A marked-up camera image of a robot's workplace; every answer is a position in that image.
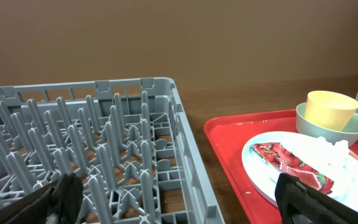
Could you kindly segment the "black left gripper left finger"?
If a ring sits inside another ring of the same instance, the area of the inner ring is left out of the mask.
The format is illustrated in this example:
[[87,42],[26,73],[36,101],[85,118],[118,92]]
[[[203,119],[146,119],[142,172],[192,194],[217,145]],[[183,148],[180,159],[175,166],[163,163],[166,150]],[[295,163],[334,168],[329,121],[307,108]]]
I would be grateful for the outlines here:
[[83,183],[64,174],[45,187],[0,209],[0,224],[76,223],[83,201]]

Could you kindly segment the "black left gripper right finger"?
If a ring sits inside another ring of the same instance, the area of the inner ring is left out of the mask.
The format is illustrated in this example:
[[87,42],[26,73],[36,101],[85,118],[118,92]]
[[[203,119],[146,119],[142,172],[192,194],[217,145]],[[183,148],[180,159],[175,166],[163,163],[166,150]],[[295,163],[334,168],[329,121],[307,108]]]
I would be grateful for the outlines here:
[[304,184],[296,177],[278,176],[275,199],[283,224],[353,224],[358,212]]

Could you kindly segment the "white napkin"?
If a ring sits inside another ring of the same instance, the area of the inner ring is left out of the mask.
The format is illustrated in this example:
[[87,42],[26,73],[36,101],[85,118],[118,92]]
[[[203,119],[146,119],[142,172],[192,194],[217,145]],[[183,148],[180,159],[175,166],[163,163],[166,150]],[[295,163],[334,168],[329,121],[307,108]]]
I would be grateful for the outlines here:
[[313,159],[330,167],[343,167],[350,153],[346,140],[337,141],[333,144],[322,136],[312,140],[311,149]]

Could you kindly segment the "red strawberry wrapper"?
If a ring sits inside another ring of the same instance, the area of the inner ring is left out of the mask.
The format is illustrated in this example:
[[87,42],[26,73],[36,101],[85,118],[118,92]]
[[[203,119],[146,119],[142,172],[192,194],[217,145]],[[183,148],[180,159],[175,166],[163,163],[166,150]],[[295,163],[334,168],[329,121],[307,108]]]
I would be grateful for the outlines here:
[[250,147],[263,160],[288,174],[295,176],[319,192],[331,194],[334,181],[312,168],[279,142],[255,143]]

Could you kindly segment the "light blue plate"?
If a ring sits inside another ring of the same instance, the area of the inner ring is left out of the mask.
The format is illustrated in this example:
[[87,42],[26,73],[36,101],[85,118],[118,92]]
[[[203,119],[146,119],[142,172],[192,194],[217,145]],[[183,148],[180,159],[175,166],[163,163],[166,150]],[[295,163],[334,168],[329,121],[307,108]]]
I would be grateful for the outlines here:
[[349,155],[343,167],[324,166],[312,158],[313,139],[299,133],[272,131],[248,140],[242,149],[242,164],[252,185],[268,202],[277,205],[275,188],[278,176],[286,172],[274,168],[250,147],[255,143],[279,142],[303,162],[334,181],[333,192],[328,197],[358,212],[358,161]]

